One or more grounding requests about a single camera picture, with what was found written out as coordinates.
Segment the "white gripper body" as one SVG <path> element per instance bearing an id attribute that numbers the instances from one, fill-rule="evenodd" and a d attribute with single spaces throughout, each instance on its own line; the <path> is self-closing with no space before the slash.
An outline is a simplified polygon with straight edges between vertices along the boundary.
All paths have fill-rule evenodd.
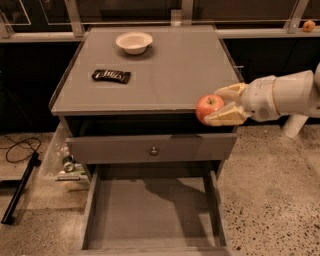
<path id="1" fill-rule="evenodd" d="M 277 120 L 273 89 L 275 76 L 255 79 L 241 93 L 241 104 L 250 118 L 257 122 Z"/>

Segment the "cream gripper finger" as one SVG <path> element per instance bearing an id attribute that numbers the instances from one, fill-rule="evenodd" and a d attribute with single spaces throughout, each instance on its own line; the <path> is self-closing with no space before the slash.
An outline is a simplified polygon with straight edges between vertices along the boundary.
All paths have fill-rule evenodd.
<path id="1" fill-rule="evenodd" d="M 236 83 L 230 86 L 222 87 L 215 91 L 225 102 L 241 102 L 241 94 L 248 87 L 246 83 Z"/>
<path id="2" fill-rule="evenodd" d="M 204 122 L 209 126 L 235 126 L 243 124 L 250 116 L 242 105 L 231 102 L 205 116 Z"/>

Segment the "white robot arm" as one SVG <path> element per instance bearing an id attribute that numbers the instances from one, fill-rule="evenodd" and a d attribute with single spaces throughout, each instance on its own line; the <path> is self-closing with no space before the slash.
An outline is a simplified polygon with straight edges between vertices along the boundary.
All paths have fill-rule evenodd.
<path id="1" fill-rule="evenodd" d="M 226 105 L 204 117 L 206 125 L 234 126 L 248 118 L 273 121 L 281 116 L 300 114 L 320 117 L 319 69 L 286 76 L 267 76 L 253 82 L 237 83 L 215 92 Z"/>

